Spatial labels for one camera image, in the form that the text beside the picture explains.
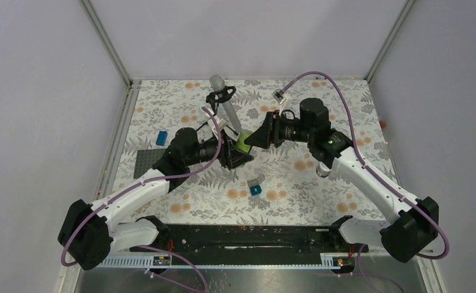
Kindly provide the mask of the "white cap pill bottle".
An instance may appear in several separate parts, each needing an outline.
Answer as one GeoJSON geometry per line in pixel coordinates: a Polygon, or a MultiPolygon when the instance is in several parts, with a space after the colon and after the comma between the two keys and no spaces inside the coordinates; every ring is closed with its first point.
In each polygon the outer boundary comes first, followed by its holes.
{"type": "Polygon", "coordinates": [[[320,162],[316,167],[316,174],[320,178],[328,177],[331,172],[332,170],[329,167],[327,167],[325,164],[323,164],[322,162],[320,162]]]}

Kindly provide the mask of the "black microphone tripod stand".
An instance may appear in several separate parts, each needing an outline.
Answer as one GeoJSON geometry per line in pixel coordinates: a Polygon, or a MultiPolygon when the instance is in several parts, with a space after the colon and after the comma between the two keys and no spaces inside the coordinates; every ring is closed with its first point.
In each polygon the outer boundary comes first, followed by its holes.
{"type": "Polygon", "coordinates": [[[210,105],[210,114],[214,116],[220,129],[228,128],[235,137],[238,137],[241,124],[230,102],[235,93],[236,87],[224,85],[219,90],[213,89],[205,97],[205,102],[210,105]]]}

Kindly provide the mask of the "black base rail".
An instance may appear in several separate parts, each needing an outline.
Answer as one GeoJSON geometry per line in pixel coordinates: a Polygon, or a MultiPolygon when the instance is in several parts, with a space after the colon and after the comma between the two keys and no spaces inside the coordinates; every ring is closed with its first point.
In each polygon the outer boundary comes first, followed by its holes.
{"type": "Polygon", "coordinates": [[[251,226],[167,224],[150,247],[185,257],[194,253],[282,251],[352,257],[361,247],[349,244],[332,226],[251,226]]]}

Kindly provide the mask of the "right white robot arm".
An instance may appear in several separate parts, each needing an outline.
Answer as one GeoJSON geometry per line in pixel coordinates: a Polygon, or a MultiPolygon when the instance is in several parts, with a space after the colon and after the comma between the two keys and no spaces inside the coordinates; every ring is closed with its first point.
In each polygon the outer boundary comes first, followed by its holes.
{"type": "Polygon", "coordinates": [[[298,118],[287,118],[279,110],[268,112],[245,143],[268,149],[285,141],[306,143],[320,163],[316,170],[319,176],[336,173],[350,181],[384,216],[384,220],[340,218],[334,223],[338,229],[329,235],[334,250],[366,244],[382,247],[397,261],[408,262],[437,238],[438,203],[431,197],[420,199],[373,167],[347,135],[332,128],[322,100],[302,100],[298,118]]]}

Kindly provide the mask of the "grey microphone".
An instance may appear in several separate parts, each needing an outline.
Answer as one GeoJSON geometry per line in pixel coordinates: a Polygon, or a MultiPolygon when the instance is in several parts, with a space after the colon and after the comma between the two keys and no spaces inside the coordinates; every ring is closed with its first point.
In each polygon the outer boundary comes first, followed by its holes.
{"type": "Polygon", "coordinates": [[[218,74],[212,75],[209,78],[209,83],[212,89],[210,98],[214,101],[214,105],[217,104],[223,107],[228,118],[227,121],[232,125],[237,135],[239,135],[242,130],[242,125],[231,101],[236,93],[236,87],[227,85],[224,79],[218,74]]]}

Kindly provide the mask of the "grey lego baseplate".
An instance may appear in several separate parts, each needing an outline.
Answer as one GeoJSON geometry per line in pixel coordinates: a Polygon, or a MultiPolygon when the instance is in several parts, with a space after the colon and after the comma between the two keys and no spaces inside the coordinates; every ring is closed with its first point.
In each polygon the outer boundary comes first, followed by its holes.
{"type": "Polygon", "coordinates": [[[133,178],[138,179],[145,174],[153,164],[160,160],[165,149],[138,150],[134,166],[133,178]]]}

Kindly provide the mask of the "green pill bottle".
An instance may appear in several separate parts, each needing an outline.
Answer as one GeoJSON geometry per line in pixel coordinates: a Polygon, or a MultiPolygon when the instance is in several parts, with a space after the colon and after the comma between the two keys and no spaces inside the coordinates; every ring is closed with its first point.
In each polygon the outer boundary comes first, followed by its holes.
{"type": "Polygon", "coordinates": [[[252,132],[250,130],[247,130],[247,129],[242,129],[238,138],[237,138],[237,141],[235,143],[235,147],[237,150],[240,150],[244,153],[250,153],[251,152],[251,146],[248,145],[245,140],[252,134],[252,132]]]}

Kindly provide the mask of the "blue lego brick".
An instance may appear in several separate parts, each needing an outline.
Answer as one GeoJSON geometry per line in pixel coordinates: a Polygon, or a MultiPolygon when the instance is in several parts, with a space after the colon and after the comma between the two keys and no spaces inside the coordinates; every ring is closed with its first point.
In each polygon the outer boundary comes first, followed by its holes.
{"type": "Polygon", "coordinates": [[[159,131],[155,144],[163,147],[166,144],[168,133],[167,131],[159,131]]]}

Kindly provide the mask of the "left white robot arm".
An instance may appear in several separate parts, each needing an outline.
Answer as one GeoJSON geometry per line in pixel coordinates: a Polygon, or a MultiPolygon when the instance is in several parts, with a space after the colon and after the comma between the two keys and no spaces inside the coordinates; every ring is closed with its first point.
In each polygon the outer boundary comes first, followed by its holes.
{"type": "Polygon", "coordinates": [[[84,200],[72,203],[57,237],[64,248],[62,265],[78,264],[82,269],[90,270],[111,252],[139,245],[148,245],[154,251],[164,249],[168,235],[159,220],[145,216],[125,223],[124,219],[195,175],[196,172],[190,169],[192,165],[202,164],[206,169],[219,161],[232,170],[252,161],[250,146],[245,143],[249,135],[249,131],[243,130],[234,140],[221,131],[200,142],[195,129],[181,128],[162,157],[130,187],[91,203],[84,200]]]}

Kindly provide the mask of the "floral table mat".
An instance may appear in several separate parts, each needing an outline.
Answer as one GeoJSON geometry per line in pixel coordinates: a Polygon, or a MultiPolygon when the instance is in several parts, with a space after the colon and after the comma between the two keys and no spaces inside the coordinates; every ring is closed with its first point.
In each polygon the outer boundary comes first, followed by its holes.
{"type": "MultiPolygon", "coordinates": [[[[211,91],[208,81],[148,80],[139,83],[138,91],[114,192],[133,182],[137,151],[155,149],[159,131],[167,131],[169,139],[183,127],[197,129],[200,139],[211,136],[202,111],[211,91]]],[[[338,80],[331,84],[320,78],[302,79],[288,94],[293,112],[298,112],[304,98],[321,98],[330,111],[332,126],[341,132],[350,132],[351,117],[360,151],[384,174],[395,178],[365,81],[338,80]]],[[[137,208],[127,221],[154,215],[165,223],[327,225],[344,215],[383,218],[350,181],[336,174],[319,178],[317,162],[303,143],[284,142],[278,148],[254,148],[251,153],[254,160],[234,170],[215,162],[173,192],[137,208]],[[247,181],[261,174],[265,176],[262,193],[253,197],[247,181]]]]}

